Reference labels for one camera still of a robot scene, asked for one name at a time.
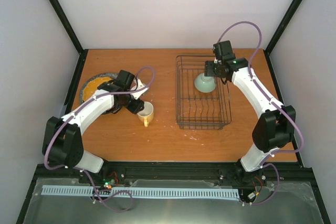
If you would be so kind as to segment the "yellow ceramic mug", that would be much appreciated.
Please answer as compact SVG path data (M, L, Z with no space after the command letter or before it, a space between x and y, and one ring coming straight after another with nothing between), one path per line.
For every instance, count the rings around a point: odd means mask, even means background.
M139 120L148 127L154 118L154 106L151 102L144 102L144 109L137 114Z

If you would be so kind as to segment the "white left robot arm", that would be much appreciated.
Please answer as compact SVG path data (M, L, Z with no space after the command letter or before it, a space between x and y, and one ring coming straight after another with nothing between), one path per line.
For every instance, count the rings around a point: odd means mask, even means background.
M42 153L44 166L48 170L61 167L74 168L81 172L91 172L97 183L108 180L109 170L104 167L104 159L83 147L82 135L102 114L117 113L126 108L133 114L144 109L140 99L149 90L140 78L121 70L117 77L97 86L96 91L79 107L57 118L51 117L46 124Z

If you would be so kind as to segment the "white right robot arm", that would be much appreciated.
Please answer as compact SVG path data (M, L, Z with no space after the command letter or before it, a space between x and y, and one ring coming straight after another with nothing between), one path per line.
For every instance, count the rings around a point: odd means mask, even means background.
M248 183L264 162L294 139L296 111L275 98L255 75L245 58L236 58L230 41L213 45L215 59L205 62L204 75L231 82L247 98L258 121L252 132L253 144L235 165L235 179Z

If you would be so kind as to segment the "mint green ceramic bowl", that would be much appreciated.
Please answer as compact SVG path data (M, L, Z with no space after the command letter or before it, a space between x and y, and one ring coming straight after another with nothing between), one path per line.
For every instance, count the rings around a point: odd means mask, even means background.
M216 88L214 77L207 77L204 73L200 73L194 80L195 88L202 93L211 93Z

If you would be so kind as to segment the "yellow dotted scalloped plate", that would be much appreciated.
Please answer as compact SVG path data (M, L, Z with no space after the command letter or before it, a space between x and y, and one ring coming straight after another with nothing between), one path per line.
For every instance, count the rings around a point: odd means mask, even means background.
M96 77L93 80L89 81L87 84L84 85L84 88L82 90L82 97L81 101L85 102L87 101L97 90L97 87L101 85L104 82L110 81L112 78L110 77Z

